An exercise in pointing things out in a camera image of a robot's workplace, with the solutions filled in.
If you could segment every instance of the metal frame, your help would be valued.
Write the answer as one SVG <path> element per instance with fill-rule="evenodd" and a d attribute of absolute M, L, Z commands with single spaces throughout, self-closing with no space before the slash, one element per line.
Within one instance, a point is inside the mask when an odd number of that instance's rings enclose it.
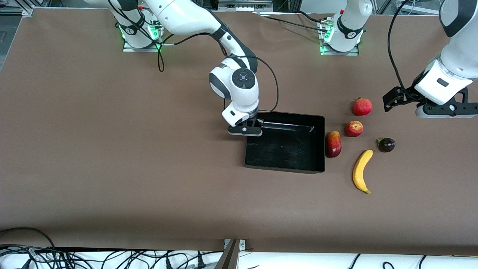
<path fill-rule="evenodd" d="M 19 7 L 4 7 L 0 9 L 0 15 L 21 15 L 31 17 L 35 7 L 49 7 L 52 0 L 45 0 L 40 3 L 39 0 L 13 0 Z"/>
<path fill-rule="evenodd" d="M 230 239 L 228 243 L 224 240 L 226 250 L 221 255 L 214 269 L 236 269 L 238 266 L 239 252 L 241 248 L 245 249 L 246 243 L 241 243 L 242 240 Z"/>
<path fill-rule="evenodd" d="M 239 8 L 253 8 L 252 12 L 274 11 L 272 0 L 219 0 L 217 11 L 239 11 Z"/>
<path fill-rule="evenodd" d="M 302 6 L 302 0 L 291 0 L 289 2 L 289 11 L 299 11 Z"/>
<path fill-rule="evenodd" d="M 383 3 L 382 7 L 380 7 L 379 11 L 376 14 L 383 14 L 387 7 L 390 5 L 392 0 L 386 0 L 385 3 Z"/>

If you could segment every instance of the black button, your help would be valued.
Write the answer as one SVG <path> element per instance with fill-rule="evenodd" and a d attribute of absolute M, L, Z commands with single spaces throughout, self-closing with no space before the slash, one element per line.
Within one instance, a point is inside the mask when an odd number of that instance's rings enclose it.
<path fill-rule="evenodd" d="M 446 86 L 449 85 L 448 82 L 444 81 L 444 80 L 441 79 L 441 78 L 438 78 L 438 79 L 436 80 L 436 82 L 440 83 L 443 87 L 446 87 Z"/>
<path fill-rule="evenodd" d="M 249 74 L 248 73 L 241 72 L 241 73 L 238 74 L 238 77 L 239 77 L 240 82 L 246 83 L 246 82 L 249 81 Z"/>

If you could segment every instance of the brown table surface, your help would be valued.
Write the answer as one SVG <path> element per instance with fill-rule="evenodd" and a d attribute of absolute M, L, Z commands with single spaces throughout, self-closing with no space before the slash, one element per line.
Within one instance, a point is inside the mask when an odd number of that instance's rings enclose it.
<path fill-rule="evenodd" d="M 210 37 L 165 47 L 159 73 L 155 53 L 121 51 L 109 11 L 38 9 L 0 73 L 0 227 L 37 227 L 71 247 L 212 249 L 245 238 L 257 251 L 478 253 L 478 120 L 418 119 L 413 104 L 383 111 L 382 95 L 398 85 L 390 16 L 370 17 L 358 57 L 321 56 L 313 30 L 218 16 L 273 67 L 277 111 L 323 115 L 327 131 L 363 122 L 325 173 L 244 167 L 245 138 L 227 134 L 208 84 L 223 59 Z M 435 16 L 398 18 L 392 49 L 404 82 L 447 42 Z M 270 109 L 272 75 L 260 65 L 257 77 L 260 108 Z M 358 118 L 349 105 L 359 96 L 375 109 Z M 383 136 L 396 140 L 392 153 L 377 151 Z M 369 148 L 366 195 L 351 170 Z M 45 244 L 2 236 L 23 241 Z"/>

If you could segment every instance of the metal bracket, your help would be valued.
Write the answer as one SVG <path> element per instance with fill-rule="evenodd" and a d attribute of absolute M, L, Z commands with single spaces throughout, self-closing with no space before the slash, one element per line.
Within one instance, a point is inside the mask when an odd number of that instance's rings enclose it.
<path fill-rule="evenodd" d="M 23 10 L 22 16 L 32 17 L 35 11 L 36 3 L 31 0 L 14 0 L 18 6 Z"/>
<path fill-rule="evenodd" d="M 224 239 L 224 249 L 226 249 L 231 242 L 231 239 Z M 239 240 L 239 251 L 244 251 L 246 250 L 246 240 L 245 239 L 240 239 Z"/>
<path fill-rule="evenodd" d="M 238 125 L 228 127 L 228 133 L 231 135 L 261 136 L 264 120 L 253 117 L 247 119 Z"/>
<path fill-rule="evenodd" d="M 419 100 L 420 103 L 426 102 L 425 97 L 419 95 L 414 89 L 413 91 L 410 91 L 410 88 L 403 90 L 401 87 L 395 87 L 382 97 L 383 108 L 385 109 L 385 112 L 388 112 L 396 106 L 416 102 L 412 98 Z"/>
<path fill-rule="evenodd" d="M 245 250 L 246 241 L 239 239 L 225 239 L 224 246 L 226 250 L 221 255 L 214 269 L 237 269 L 239 252 Z"/>

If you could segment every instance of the metal mounting plate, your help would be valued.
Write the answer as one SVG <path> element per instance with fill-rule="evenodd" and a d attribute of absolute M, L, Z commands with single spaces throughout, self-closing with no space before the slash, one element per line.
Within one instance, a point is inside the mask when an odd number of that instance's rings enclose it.
<path fill-rule="evenodd" d="M 231 242 L 231 239 L 224 239 L 224 249 L 228 247 L 229 242 Z M 239 240 L 239 251 L 244 251 L 244 250 L 246 250 L 246 240 L 241 239 Z"/>

